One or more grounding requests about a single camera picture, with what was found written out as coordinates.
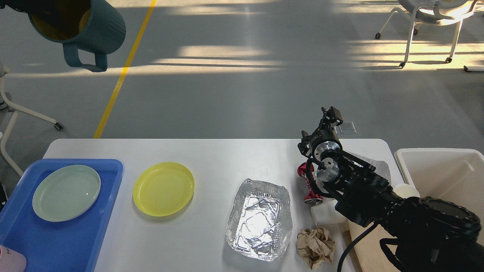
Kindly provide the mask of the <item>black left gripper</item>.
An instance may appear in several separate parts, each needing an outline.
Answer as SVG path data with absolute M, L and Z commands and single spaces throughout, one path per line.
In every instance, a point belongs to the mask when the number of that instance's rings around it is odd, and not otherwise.
M 20 13 L 29 13 L 31 10 L 30 0 L 1 0 L 0 8 L 9 7 Z

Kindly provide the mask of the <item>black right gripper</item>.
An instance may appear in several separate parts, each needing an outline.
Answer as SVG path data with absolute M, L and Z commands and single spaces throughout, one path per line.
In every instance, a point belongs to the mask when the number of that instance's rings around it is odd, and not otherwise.
M 335 107 L 326 109 L 321 108 L 322 118 L 320 119 L 318 129 L 309 135 L 306 131 L 301 131 L 301 142 L 298 143 L 298 149 L 301 155 L 314 159 L 320 159 L 323 152 L 327 150 L 342 149 L 342 145 L 337 137 L 334 128 L 340 126 L 344 120 L 340 110 Z

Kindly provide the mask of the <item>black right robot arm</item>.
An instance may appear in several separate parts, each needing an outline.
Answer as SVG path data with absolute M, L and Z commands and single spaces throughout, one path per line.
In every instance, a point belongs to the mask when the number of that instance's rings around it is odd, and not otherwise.
M 343 118 L 335 107 L 322 107 L 313 133 L 301 131 L 298 149 L 307 158 L 298 174 L 310 192 L 337 201 L 335 209 L 351 222 L 366 227 L 338 262 L 376 227 L 392 237 L 380 240 L 389 262 L 401 272 L 482 272 L 483 246 L 477 243 L 481 221 L 467 208 L 445 200 L 403 198 L 375 166 L 343 149 L 335 128 Z

